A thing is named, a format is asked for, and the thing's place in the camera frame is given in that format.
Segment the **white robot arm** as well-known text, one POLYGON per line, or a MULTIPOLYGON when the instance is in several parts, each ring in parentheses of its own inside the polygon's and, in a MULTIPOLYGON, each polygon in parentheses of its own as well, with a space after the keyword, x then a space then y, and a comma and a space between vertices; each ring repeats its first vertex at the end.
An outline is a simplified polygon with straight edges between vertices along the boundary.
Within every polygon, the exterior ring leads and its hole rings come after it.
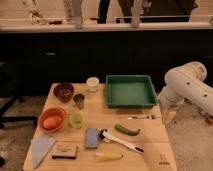
POLYGON ((165 74, 166 85, 159 94, 163 124, 174 118, 185 99, 201 109, 206 123, 213 124, 213 87, 204 83, 206 77, 205 66, 196 61, 172 68, 165 74))

